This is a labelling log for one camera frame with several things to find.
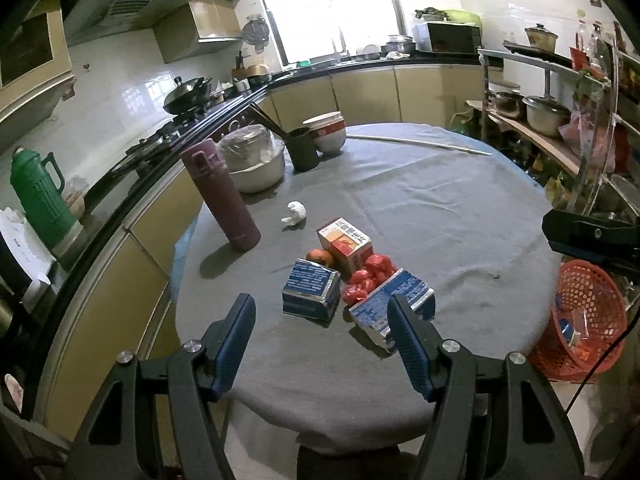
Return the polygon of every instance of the black countertop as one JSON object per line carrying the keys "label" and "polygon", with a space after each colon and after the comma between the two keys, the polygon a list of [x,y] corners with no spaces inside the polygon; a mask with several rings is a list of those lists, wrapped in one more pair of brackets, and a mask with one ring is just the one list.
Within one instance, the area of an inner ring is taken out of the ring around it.
{"label": "black countertop", "polygon": [[[502,67],[501,59],[491,59],[491,66]],[[108,241],[118,231],[123,220],[151,190],[169,169],[180,160],[180,152],[188,146],[210,137],[220,126],[260,100],[273,88],[309,80],[329,74],[377,68],[385,66],[468,64],[479,65],[476,54],[444,54],[418,52],[411,58],[399,60],[347,61],[331,67],[306,67],[293,73],[274,75],[273,81],[261,88],[244,92],[217,105],[206,118],[186,132],[178,145],[168,152],[144,177],[127,176],[116,187],[104,193],[95,192],[89,208],[100,206],[98,219],[88,216],[81,219],[84,224],[74,260],[63,266],[56,264],[50,273],[51,288],[44,294],[33,311],[31,327],[25,327],[12,344],[5,345],[0,355],[2,373],[13,372],[24,387],[22,416],[31,418],[35,407],[38,384],[44,369],[49,348],[58,327],[84,277],[94,264]]]}

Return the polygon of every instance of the metal screw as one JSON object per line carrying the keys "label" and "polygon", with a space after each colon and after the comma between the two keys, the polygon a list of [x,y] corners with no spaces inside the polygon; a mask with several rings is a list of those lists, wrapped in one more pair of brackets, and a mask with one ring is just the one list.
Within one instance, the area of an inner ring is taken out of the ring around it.
{"label": "metal screw", "polygon": [[453,339],[447,339],[442,342],[442,347],[450,354],[455,354],[458,350],[460,350],[460,343],[457,341],[453,341]]}
{"label": "metal screw", "polygon": [[116,357],[116,361],[121,365],[128,365],[133,359],[133,352],[131,350],[123,350]]}
{"label": "metal screw", "polygon": [[189,339],[182,347],[190,354],[195,354],[202,348],[202,343],[197,339]]}
{"label": "metal screw", "polygon": [[510,353],[509,354],[509,359],[515,365],[523,365],[527,361],[525,359],[524,355],[522,355],[520,352],[512,352],[512,353]]}

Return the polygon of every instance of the window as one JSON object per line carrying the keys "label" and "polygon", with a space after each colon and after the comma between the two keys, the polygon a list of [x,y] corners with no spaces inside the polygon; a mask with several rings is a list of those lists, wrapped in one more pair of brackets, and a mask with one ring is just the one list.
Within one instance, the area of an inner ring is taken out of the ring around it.
{"label": "window", "polygon": [[384,44],[399,34],[398,0],[264,0],[285,64]]}

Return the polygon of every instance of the blue box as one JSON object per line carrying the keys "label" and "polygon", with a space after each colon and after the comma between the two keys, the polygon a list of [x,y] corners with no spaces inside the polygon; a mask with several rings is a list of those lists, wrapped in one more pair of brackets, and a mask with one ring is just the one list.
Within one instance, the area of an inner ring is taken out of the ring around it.
{"label": "blue box", "polygon": [[340,274],[320,264],[297,259],[282,289],[282,311],[331,321],[339,302]]}
{"label": "blue box", "polygon": [[349,309],[356,324],[370,339],[387,352],[396,351],[396,343],[386,320],[386,306],[394,294],[406,297],[412,310],[420,319],[431,320],[436,313],[436,297],[433,289],[423,280],[404,269],[398,269],[386,282],[374,290],[366,300]]}

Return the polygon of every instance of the green thermos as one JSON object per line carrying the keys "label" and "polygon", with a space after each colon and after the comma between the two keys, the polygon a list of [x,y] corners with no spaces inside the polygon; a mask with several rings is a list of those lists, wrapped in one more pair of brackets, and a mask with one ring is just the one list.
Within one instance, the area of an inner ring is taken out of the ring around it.
{"label": "green thermos", "polygon": [[[45,168],[48,162],[60,179],[59,188]],[[69,238],[77,237],[82,226],[62,198],[65,179],[53,153],[41,159],[37,152],[16,148],[11,163],[11,185],[31,227],[56,256],[62,256],[73,241]]]}

